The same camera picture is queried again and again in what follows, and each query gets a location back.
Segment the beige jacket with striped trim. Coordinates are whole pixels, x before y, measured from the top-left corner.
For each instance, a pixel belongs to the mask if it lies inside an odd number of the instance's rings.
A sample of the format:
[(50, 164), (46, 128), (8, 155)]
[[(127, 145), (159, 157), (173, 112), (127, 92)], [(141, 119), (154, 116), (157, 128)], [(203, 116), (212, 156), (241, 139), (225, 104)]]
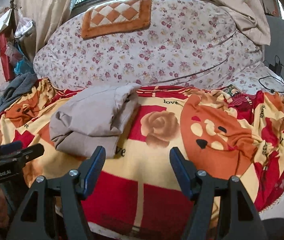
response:
[(51, 116), (55, 149), (91, 157), (97, 146), (106, 157), (116, 154), (118, 140), (138, 105), (137, 83), (89, 87), (74, 95)]

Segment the grey knitted garment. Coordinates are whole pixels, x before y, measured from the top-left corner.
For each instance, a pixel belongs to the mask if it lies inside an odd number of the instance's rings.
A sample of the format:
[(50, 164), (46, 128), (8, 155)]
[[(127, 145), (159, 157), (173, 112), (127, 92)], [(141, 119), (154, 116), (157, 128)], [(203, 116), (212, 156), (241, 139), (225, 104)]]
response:
[(24, 94), (29, 93), (37, 79), (38, 78), (35, 73), (27, 72), (25, 74), (19, 74), (14, 80), (12, 80), (2, 96), (0, 96), (0, 113), (16, 100), (21, 98)]

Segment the teal blue cloth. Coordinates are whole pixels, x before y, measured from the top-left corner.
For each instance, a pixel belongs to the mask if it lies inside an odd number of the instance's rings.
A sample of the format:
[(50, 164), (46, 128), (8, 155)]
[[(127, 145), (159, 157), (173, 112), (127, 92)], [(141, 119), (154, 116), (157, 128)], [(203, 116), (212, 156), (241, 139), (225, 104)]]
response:
[(31, 73), (34, 74), (33, 64), (28, 59), (18, 61), (14, 67), (15, 75)]

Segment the red yellow orange fleece blanket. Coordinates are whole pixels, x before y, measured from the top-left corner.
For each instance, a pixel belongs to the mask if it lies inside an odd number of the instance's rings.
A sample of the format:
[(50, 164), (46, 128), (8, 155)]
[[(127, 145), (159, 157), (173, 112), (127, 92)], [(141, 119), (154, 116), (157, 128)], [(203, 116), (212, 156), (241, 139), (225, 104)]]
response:
[[(44, 154), (24, 168), (28, 185), (39, 175), (60, 177), (86, 159), (56, 150), (49, 133), (51, 116), (79, 92), (41, 79), (0, 113), (0, 145), (44, 146)], [(142, 87), (137, 95), (116, 154), (106, 159), (94, 192), (82, 201), (92, 232), (181, 238), (193, 204), (171, 167), (173, 147), (212, 177), (239, 177), (258, 211), (283, 193), (284, 96), (178, 86)]]

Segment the clear plastic bag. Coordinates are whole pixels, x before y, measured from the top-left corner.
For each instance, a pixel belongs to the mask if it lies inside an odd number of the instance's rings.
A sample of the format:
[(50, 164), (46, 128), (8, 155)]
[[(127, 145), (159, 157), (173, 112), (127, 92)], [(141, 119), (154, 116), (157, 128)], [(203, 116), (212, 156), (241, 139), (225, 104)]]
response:
[(35, 22), (28, 17), (22, 17), (17, 25), (14, 33), (14, 38), (18, 41), (22, 41), (24, 38), (30, 36), (35, 32)]

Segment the beige curtain left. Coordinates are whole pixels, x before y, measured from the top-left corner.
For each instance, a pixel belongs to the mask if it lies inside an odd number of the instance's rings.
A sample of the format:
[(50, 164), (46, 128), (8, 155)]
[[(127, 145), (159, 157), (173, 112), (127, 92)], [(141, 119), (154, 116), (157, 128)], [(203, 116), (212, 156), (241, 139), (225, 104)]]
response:
[(36, 53), (45, 46), (56, 31), (66, 22), (76, 0), (15, 0), (22, 14), (35, 22), (35, 31), (26, 38), (26, 54), (34, 59)]

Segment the floral white duvet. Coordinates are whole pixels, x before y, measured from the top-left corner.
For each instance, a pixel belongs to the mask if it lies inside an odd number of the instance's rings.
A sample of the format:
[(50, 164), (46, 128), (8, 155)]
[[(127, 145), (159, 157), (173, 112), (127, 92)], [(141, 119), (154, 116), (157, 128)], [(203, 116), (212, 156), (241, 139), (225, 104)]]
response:
[(262, 49), (213, 3), (152, 0), (147, 29), (81, 37), (83, 14), (61, 25), (34, 58), (34, 71), (59, 89), (103, 83), (222, 87), (262, 61)]

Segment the orange checkered cushion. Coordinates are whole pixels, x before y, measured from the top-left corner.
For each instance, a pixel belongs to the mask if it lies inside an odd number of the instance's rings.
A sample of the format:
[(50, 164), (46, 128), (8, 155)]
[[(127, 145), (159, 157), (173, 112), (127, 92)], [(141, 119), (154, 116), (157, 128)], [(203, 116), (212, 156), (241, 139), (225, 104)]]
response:
[(113, 0), (90, 7), (84, 14), (81, 37), (128, 33), (151, 24), (152, 0)]

